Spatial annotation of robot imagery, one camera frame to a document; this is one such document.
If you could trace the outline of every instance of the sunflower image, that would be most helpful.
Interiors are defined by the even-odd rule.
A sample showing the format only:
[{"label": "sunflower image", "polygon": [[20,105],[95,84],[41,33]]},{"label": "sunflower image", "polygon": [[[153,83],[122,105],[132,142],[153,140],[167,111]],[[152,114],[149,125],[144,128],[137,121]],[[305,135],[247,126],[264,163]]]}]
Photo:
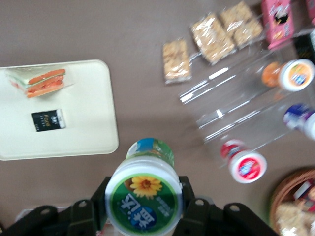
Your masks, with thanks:
[{"label": "sunflower image", "polygon": [[146,196],[147,199],[153,199],[153,196],[156,196],[162,189],[161,181],[153,177],[137,176],[133,177],[131,181],[130,188],[134,189],[133,192],[137,197]]}]

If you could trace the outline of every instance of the sandwich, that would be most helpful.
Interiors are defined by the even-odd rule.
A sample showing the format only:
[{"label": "sandwich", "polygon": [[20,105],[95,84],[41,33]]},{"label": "sandwich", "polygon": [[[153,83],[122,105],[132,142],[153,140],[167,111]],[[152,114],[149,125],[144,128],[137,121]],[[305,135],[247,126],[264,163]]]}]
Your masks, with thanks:
[{"label": "sandwich", "polygon": [[64,86],[65,69],[51,66],[10,68],[6,74],[11,84],[24,91],[28,98],[41,96]]}]

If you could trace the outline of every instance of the white bottle cap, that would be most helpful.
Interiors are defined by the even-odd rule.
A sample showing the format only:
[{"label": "white bottle cap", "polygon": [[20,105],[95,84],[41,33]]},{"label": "white bottle cap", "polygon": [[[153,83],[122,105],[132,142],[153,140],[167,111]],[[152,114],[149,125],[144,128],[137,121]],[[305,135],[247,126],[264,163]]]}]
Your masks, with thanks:
[{"label": "white bottle cap", "polygon": [[232,177],[239,183],[251,183],[261,178],[267,170],[266,159],[255,151],[242,151],[229,163]]},{"label": "white bottle cap", "polygon": [[287,91],[300,91],[310,84],[314,74],[315,66],[310,60],[292,60],[281,69],[279,85]]},{"label": "white bottle cap", "polygon": [[303,132],[308,138],[315,140],[315,113],[305,122]]}]

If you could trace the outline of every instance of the green label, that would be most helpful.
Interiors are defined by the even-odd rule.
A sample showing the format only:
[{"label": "green label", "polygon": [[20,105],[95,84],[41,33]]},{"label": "green label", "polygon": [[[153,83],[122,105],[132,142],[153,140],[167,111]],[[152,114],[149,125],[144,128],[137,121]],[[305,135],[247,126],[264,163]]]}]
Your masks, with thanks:
[{"label": "green label", "polygon": [[165,180],[150,174],[129,176],[111,196],[111,212],[131,234],[156,234],[172,224],[177,211],[176,193]]},{"label": "green label", "polygon": [[174,167],[174,154],[172,149],[163,141],[146,138],[134,143],[128,153],[127,159],[138,156],[153,156],[166,161]]}]

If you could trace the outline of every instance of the pink snack box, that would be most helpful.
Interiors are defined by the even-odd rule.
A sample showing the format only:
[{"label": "pink snack box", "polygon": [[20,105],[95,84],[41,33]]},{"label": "pink snack box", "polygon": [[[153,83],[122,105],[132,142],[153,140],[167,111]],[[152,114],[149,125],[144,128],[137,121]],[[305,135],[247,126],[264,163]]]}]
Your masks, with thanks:
[{"label": "pink snack box", "polygon": [[269,49],[292,38],[294,26],[290,0],[263,0],[261,10]]},{"label": "pink snack box", "polygon": [[315,0],[306,0],[306,6],[312,24],[315,25]]}]

